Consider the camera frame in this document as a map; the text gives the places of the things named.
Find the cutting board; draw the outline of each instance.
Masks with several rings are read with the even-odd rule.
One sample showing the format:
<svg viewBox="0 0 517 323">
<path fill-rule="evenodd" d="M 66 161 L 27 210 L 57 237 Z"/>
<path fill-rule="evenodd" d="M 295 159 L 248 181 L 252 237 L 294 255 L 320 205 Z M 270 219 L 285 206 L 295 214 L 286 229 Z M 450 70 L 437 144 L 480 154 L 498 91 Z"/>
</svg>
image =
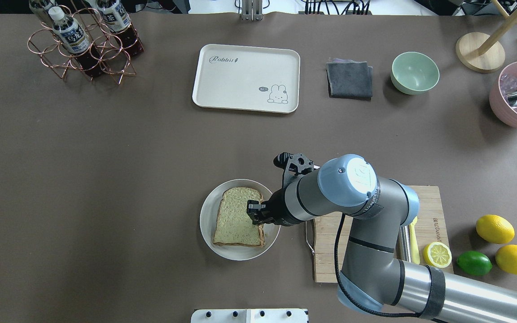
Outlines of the cutting board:
<svg viewBox="0 0 517 323">
<path fill-rule="evenodd" d="M 433 242 L 440 241 L 450 247 L 440 190 L 437 186 L 410 186 L 420 199 L 418 222 L 415 226 L 420 264 L 424 265 L 422 250 Z M 336 283 L 334 275 L 334 241 L 340 223 L 341 213 L 334 212 L 314 219 L 314 281 L 318 283 Z M 338 268 L 346 250 L 352 218 L 346 217 L 338 245 Z M 454 273 L 452 265 L 443 268 L 445 272 Z"/>
</svg>

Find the gray cloth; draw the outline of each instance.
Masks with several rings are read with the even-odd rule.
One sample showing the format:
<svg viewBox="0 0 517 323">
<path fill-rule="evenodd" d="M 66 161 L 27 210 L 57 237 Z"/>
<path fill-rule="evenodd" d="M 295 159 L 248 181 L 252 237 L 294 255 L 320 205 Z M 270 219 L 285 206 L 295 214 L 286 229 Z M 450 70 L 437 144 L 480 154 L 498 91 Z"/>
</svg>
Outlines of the gray cloth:
<svg viewBox="0 0 517 323">
<path fill-rule="evenodd" d="M 334 59 L 326 67 L 332 98 L 372 98 L 372 66 L 367 62 Z"/>
</svg>

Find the slice of bread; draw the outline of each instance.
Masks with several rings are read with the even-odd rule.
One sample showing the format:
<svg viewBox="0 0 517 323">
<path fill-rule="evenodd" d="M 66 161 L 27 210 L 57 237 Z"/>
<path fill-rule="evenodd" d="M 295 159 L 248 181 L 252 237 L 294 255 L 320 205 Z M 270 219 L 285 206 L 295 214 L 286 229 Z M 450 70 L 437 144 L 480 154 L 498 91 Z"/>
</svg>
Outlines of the slice of bread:
<svg viewBox="0 0 517 323">
<path fill-rule="evenodd" d="M 253 188 L 230 188 L 223 193 L 213 244 L 264 247 L 263 226 L 253 225 L 246 214 L 248 200 L 262 202 L 263 196 Z"/>
</svg>

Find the lemon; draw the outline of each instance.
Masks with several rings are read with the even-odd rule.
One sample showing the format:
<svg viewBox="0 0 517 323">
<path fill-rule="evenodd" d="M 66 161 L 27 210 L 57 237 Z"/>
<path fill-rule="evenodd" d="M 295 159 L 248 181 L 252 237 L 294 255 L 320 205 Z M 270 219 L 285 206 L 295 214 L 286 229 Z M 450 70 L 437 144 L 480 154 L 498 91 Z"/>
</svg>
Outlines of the lemon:
<svg viewBox="0 0 517 323">
<path fill-rule="evenodd" d="M 482 276 L 492 270 L 492 263 L 488 256 L 478 251 L 466 251 L 458 256 L 456 264 L 472 276 Z"/>
<path fill-rule="evenodd" d="M 424 261 L 438 268 L 446 268 L 452 263 L 452 253 L 447 245 L 435 241 L 424 248 Z"/>
<path fill-rule="evenodd" d="M 512 241 L 514 231 L 507 219 L 496 214 L 487 214 L 476 221 L 476 232 L 489 243 L 505 244 Z"/>
<path fill-rule="evenodd" d="M 498 249 L 496 264 L 505 272 L 517 275 L 517 245 L 509 244 Z"/>
</svg>

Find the green bowl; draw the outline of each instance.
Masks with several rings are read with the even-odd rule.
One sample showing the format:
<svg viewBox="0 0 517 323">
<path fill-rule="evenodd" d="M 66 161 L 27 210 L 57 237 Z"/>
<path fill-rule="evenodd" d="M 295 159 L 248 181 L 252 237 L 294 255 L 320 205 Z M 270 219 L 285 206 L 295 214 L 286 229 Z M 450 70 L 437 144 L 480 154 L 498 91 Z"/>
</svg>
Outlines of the green bowl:
<svg viewBox="0 0 517 323">
<path fill-rule="evenodd" d="M 390 79 L 405 94 L 422 94 L 433 88 L 440 79 L 436 63 L 423 53 L 406 52 L 392 62 Z"/>
</svg>

